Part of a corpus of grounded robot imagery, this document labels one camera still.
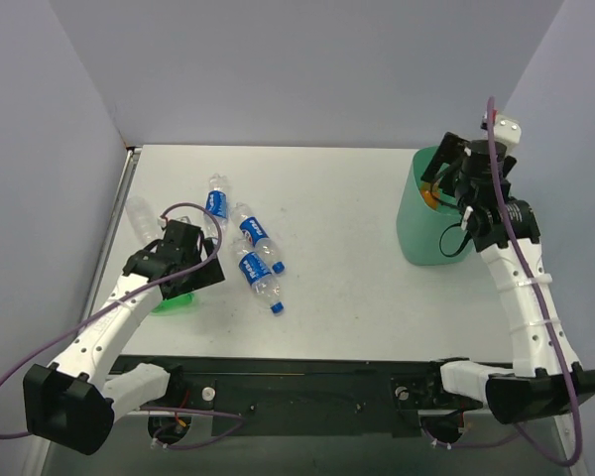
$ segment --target orange object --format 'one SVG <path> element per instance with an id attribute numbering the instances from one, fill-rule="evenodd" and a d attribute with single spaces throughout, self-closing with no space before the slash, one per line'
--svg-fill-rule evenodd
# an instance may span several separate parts
<path id="1" fill-rule="evenodd" d="M 432 210 L 436 210 L 438 208 L 438 201 L 436 199 L 440 194 L 440 192 L 438 191 L 438 183 L 436 183 L 433 188 L 434 190 L 432 193 L 429 190 L 429 183 L 424 182 L 420 186 L 420 195 L 423 197 L 423 200 L 425 200 L 427 206 L 429 206 Z"/>

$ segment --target green bowl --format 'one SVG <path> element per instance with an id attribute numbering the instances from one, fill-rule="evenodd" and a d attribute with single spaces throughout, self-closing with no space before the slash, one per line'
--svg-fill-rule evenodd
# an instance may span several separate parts
<path id="1" fill-rule="evenodd" d="M 457 210 L 441 204 L 436 210 L 432 209 L 425 203 L 420 193 L 420 177 L 429 165 L 436 149 L 437 147 L 421 149 L 413 157 L 397 214 L 397 235 L 401 250 L 408 261 L 419 266 L 458 263 L 465 259 L 473 247 L 471 242 L 468 243 L 463 252 L 453 258 L 443 256 L 440 251 L 441 234 L 450 225 L 460 222 L 461 217 Z M 451 197 L 442 196 L 441 199 L 455 204 Z M 455 252 L 464 238 L 465 232 L 460 228 L 452 228 L 447 231 L 441 242 L 443 252 L 446 254 Z"/>

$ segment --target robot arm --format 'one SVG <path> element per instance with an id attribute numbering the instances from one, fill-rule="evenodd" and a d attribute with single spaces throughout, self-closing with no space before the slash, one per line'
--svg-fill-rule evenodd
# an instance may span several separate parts
<path id="1" fill-rule="evenodd" d="M 145 317 L 164 299 L 224 281 L 218 259 L 185 277 L 153 286 L 131 298 L 131 291 L 201 262 L 213 242 L 200 228 L 171 220 L 155 251 L 135 253 L 103 308 L 114 305 L 88 325 L 48 367 L 34 365 L 24 378 L 27 428 L 50 441 L 92 454 L 113 423 L 146 402 L 180 390 L 179 369 L 140 364 L 106 382 L 110 369 Z M 172 395 L 180 401 L 181 395 Z"/>
<path id="2" fill-rule="evenodd" d="M 534 272 L 532 279 L 523 270 L 497 207 L 486 140 L 469 142 L 447 133 L 425 171 L 424 180 L 433 182 L 441 166 L 447 165 L 439 189 L 456 199 L 462 228 L 489 267 L 509 319 L 514 355 L 512 369 L 463 359 L 445 361 L 440 366 L 442 390 L 489 406 L 500 423 L 516 423 L 569 411 L 568 392 L 547 325 L 552 325 L 558 336 L 580 404 L 595 395 L 595 370 L 582 369 L 562 330 L 548 286 L 551 276 L 542 264 L 534 213 L 528 203 L 510 196 L 511 185 L 506 176 L 516 160 L 506 154 L 520 140 L 520 128 L 504 116 L 495 121 L 494 132 L 501 141 L 496 144 L 501 190 L 521 250 Z M 542 291 L 550 320 L 542 316 L 534 282 Z"/>

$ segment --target gray wall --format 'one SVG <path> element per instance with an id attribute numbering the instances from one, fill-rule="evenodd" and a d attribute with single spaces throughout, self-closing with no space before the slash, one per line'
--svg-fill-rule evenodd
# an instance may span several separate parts
<path id="1" fill-rule="evenodd" d="M 130 144 L 413 147 L 504 104 L 561 0 L 51 0 Z"/>
<path id="2" fill-rule="evenodd" d="M 76 323 L 125 151 L 46 0 L 0 0 L 0 375 Z M 0 431 L 25 429 L 22 377 Z M 0 476 L 26 440 L 0 441 Z"/>
<path id="3" fill-rule="evenodd" d="M 595 368 L 595 0 L 566 0 L 507 112 L 524 131 L 512 181 L 535 207 L 566 332 Z M 582 416 L 595 474 L 595 399 Z"/>

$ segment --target tabletop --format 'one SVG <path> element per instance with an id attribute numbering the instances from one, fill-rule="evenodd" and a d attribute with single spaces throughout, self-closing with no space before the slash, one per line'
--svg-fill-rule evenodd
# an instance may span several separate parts
<path id="1" fill-rule="evenodd" d="M 128 196 L 143 196 L 157 213 L 182 201 L 204 205 L 209 177 L 227 175 L 229 202 L 249 204 L 284 253 L 285 311 L 273 316 L 256 303 L 229 253 L 240 233 L 230 223 L 219 252 L 225 281 L 196 292 L 188 307 L 149 315 L 123 353 L 511 362 L 508 320 L 480 257 L 417 267 L 401 252 L 395 223 L 415 151 L 145 146 Z M 178 216 L 202 224 L 197 210 Z M 97 308 L 140 247 L 124 213 Z"/>

